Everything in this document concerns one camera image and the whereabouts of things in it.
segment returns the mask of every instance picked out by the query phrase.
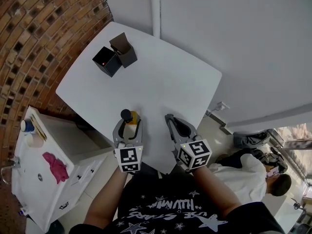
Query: wall socket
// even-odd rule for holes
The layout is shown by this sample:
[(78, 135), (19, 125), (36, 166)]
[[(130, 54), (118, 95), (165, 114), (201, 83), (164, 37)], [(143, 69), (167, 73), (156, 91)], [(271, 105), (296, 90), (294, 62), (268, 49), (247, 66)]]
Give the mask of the wall socket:
[(215, 110), (216, 111), (222, 111), (222, 110), (224, 110), (224, 109), (230, 109), (230, 107), (227, 105), (227, 104), (225, 104), (224, 102), (219, 102), (218, 104), (217, 104), (217, 106), (215, 107)]

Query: white pipe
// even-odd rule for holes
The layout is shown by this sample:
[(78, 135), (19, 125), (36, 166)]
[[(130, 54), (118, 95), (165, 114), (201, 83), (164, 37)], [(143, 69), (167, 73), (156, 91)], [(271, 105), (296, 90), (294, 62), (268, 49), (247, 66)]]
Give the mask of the white pipe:
[(151, 0), (153, 36), (160, 38), (160, 0)]

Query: drawer handle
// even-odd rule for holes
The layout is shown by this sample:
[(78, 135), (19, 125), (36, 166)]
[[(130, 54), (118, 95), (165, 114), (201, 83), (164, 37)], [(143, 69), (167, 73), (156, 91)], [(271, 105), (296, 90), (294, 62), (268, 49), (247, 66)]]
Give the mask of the drawer handle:
[(68, 202), (67, 202), (66, 204), (64, 204), (64, 205), (61, 205), (59, 209), (63, 210), (63, 209), (65, 209), (67, 206), (68, 206)]

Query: white cup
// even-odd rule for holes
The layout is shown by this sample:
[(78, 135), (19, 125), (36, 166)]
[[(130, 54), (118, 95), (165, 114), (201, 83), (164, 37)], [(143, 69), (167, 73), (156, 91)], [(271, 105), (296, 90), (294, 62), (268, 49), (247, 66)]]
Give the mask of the white cup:
[(38, 134), (28, 134), (26, 143), (29, 147), (40, 148), (43, 146), (43, 139)]

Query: brick wall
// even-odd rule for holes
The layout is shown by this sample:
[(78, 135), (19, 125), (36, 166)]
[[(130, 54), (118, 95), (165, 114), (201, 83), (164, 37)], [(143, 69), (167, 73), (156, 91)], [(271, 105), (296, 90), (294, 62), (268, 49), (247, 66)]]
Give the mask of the brick wall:
[[(14, 153), (28, 105), (46, 114), (75, 113), (55, 90), (78, 55), (110, 21), (106, 0), (0, 0), (1, 166)], [(11, 200), (1, 195), (5, 191), (0, 188), (0, 198)], [(16, 214), (9, 216), (5, 210), (0, 205), (1, 233), (19, 233)]]

